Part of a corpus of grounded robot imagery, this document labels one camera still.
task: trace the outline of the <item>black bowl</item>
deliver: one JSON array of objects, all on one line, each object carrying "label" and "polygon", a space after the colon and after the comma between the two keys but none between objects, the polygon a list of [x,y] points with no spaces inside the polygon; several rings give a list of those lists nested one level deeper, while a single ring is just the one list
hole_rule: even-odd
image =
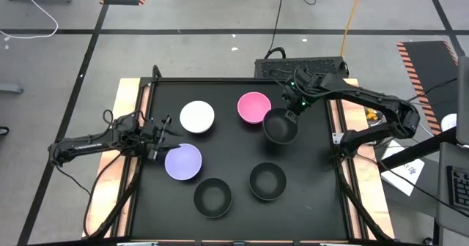
[{"label": "black bowl", "polygon": [[221,179],[206,179],[199,184],[193,194],[197,210],[208,218],[225,215],[232,205],[232,191]]},{"label": "black bowl", "polygon": [[265,114],[262,128],[267,138],[276,144],[289,144],[298,134],[298,117],[284,108],[274,108]]},{"label": "black bowl", "polygon": [[249,187],[257,198],[263,201],[273,201],[285,191],[287,177],[278,165],[261,163],[251,171]]}]

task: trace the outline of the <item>white object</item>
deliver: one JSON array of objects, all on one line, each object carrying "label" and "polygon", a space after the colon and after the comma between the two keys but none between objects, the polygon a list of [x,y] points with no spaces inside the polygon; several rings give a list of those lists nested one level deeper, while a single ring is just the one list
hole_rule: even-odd
[{"label": "white object", "polygon": [[212,126],[215,112],[210,104],[201,100],[188,103],[179,116],[181,125],[191,133],[203,133]]},{"label": "white object", "polygon": [[3,32],[2,30],[0,30],[0,34],[3,34],[6,37],[11,37],[11,38],[15,38],[15,39],[22,39],[22,40],[29,40],[29,39],[34,39],[34,38],[46,38],[46,37],[52,37],[53,35],[55,35],[57,30],[59,30],[59,23],[57,23],[57,21],[51,15],[49,15],[48,12],[46,12],[41,6],[39,6],[39,4],[37,4],[34,0],[31,0],[31,1],[32,1],[33,4],[35,4],[37,6],[37,8],[39,8],[41,11],[43,11],[56,24],[56,28],[54,29],[54,31],[51,34],[42,35],[42,36],[32,36],[32,37],[13,36],[11,34],[7,34],[7,33]]},{"label": "white object", "polygon": [[441,130],[444,132],[456,126],[457,114],[451,113],[441,120]]},{"label": "white object", "polygon": [[[390,157],[397,152],[404,150],[405,148],[398,144],[396,141],[391,141],[389,143],[389,148],[386,149],[383,159]],[[394,173],[404,177],[405,179],[409,180],[412,184],[416,184],[420,173],[424,169],[424,161],[420,159],[415,159],[410,163],[406,163],[399,167],[391,169]],[[401,190],[405,195],[410,196],[413,191],[413,186],[407,183],[405,180],[401,179],[400,177],[394,175],[393,173],[386,171],[381,173],[381,178],[387,181],[387,183],[391,184],[393,187]]]}]

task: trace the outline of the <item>gray floor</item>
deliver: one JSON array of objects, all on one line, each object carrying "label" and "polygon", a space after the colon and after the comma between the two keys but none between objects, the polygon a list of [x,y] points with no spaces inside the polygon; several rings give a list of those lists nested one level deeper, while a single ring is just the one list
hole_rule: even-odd
[{"label": "gray floor", "polygon": [[[45,4],[61,29],[93,29],[99,0]],[[440,0],[454,29],[469,29],[468,0]],[[343,29],[353,0],[284,0],[280,29]],[[104,29],[271,29],[278,0],[147,0],[143,7],[110,7]],[[28,2],[0,0],[0,29],[50,29],[53,24]],[[444,29],[431,0],[361,0],[353,29]],[[0,40],[0,81],[20,83],[22,95],[0,94],[0,121],[12,130],[0,140],[0,238],[14,245],[47,162],[83,61],[89,35]],[[101,113],[112,108],[120,78],[149,76],[157,64],[166,77],[251,77],[270,35],[101,35],[78,97],[67,136],[98,133]],[[366,88],[408,98],[415,95],[396,42],[445,40],[444,36],[349,36],[345,59]],[[469,51],[469,37],[458,37]],[[288,57],[336,56],[339,35],[278,35]],[[417,140],[428,135],[418,131]],[[404,145],[412,141],[402,141]],[[99,156],[68,163],[64,170],[90,187]],[[78,239],[87,196],[53,173],[29,243]],[[388,202],[394,231],[405,242],[432,235],[433,219]],[[447,232],[446,245],[469,244]]]}]

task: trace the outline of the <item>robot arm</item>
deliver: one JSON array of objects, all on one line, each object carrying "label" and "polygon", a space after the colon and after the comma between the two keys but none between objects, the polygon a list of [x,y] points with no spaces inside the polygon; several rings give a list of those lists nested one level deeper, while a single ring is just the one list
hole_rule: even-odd
[{"label": "robot arm", "polygon": [[289,101],[287,109],[297,116],[323,97],[328,100],[348,100],[381,111],[386,117],[386,123],[359,132],[348,130],[343,134],[339,150],[344,156],[355,153],[362,144],[388,136],[412,138],[420,122],[418,111],[411,103],[349,85],[332,73],[309,75],[305,70],[295,71],[287,79],[283,97]]},{"label": "robot arm", "polygon": [[140,126],[133,112],[115,119],[109,127],[100,134],[87,135],[78,138],[64,138],[48,147],[49,162],[62,166],[77,156],[119,150],[131,156],[143,156],[151,160],[158,160],[161,152],[179,147],[164,143],[165,134],[178,135],[171,129],[171,117],[164,119],[162,128],[158,128],[153,120],[145,121]]}]

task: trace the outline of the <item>black table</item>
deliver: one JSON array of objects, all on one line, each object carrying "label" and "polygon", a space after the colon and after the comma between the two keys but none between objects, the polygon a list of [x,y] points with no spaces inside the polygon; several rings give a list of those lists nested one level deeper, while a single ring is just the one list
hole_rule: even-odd
[{"label": "black table", "polygon": [[[331,170],[331,124],[325,101],[316,102],[300,120],[294,143],[271,146],[260,124],[248,126],[237,113],[237,101],[246,92],[267,95],[272,107],[285,107],[282,88],[272,81],[158,81],[149,104],[149,117],[174,118],[184,134],[171,142],[193,144],[202,153],[202,171],[195,179],[172,179],[160,164],[142,167],[130,236],[134,239],[208,240],[318,240],[346,239],[347,214]],[[179,122],[182,107],[204,100],[215,111],[214,125],[192,135]],[[248,177],[259,163],[272,162],[287,175],[287,188],[277,201],[259,202],[249,190]],[[233,204],[227,215],[212,220],[193,205],[193,192],[204,179],[218,177],[232,189]]]}]

